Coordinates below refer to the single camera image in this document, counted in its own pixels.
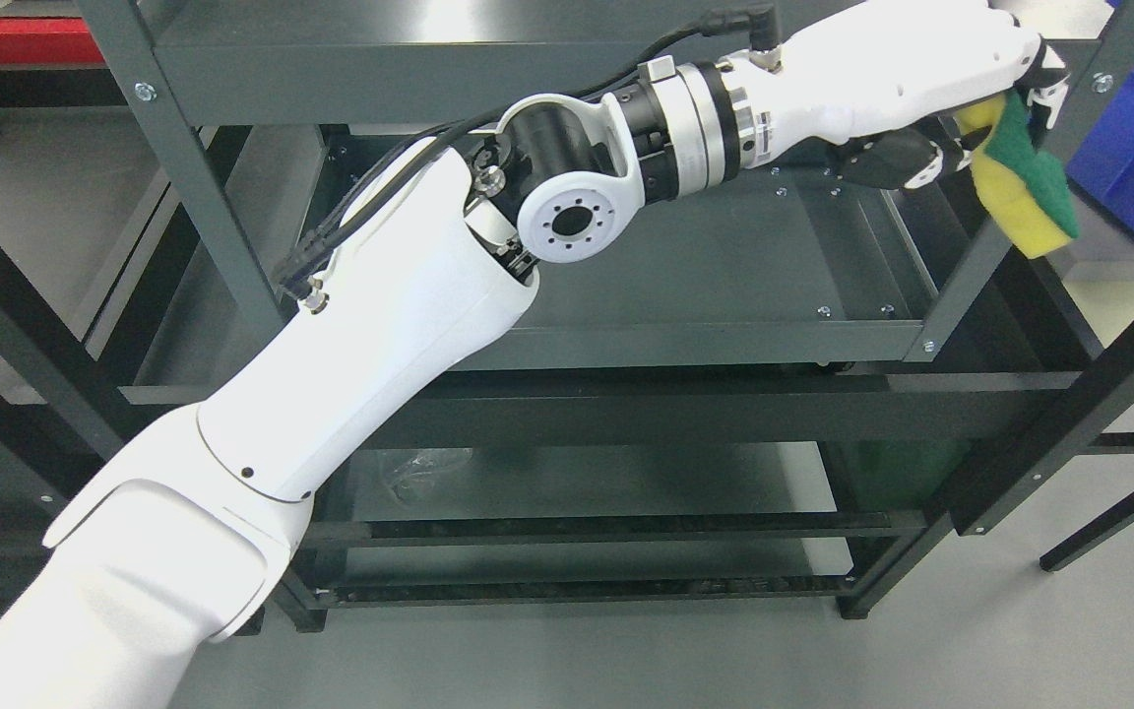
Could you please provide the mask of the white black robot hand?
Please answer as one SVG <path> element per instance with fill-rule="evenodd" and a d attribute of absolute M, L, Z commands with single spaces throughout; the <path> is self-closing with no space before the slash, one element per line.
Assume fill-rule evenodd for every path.
<path fill-rule="evenodd" d="M 836 172 L 882 189 L 915 189 L 968 167 L 988 129 L 968 109 L 995 98 L 1056 124 L 1068 67 L 1036 29 L 985 1 L 863 1 L 779 48 L 775 69 L 730 54 L 747 107 L 739 166 L 760 167 L 799 141 L 839 149 Z"/>

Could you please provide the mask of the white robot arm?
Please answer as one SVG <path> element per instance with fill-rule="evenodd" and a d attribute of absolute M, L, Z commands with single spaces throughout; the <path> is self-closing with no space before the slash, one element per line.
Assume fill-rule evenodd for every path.
<path fill-rule="evenodd" d="M 496 254 L 464 219 L 475 174 L 456 141 L 548 108 L 602 174 L 555 168 L 524 211 L 582 194 L 602 248 L 648 202 L 610 81 L 413 136 L 276 271 L 298 314 L 206 400 L 117 451 L 43 538 L 44 568 L 0 618 L 0 708 L 166 708 L 198 647 L 230 638 L 284 579 L 318 488 L 429 382 L 508 332 L 538 292 L 533 231 Z"/>

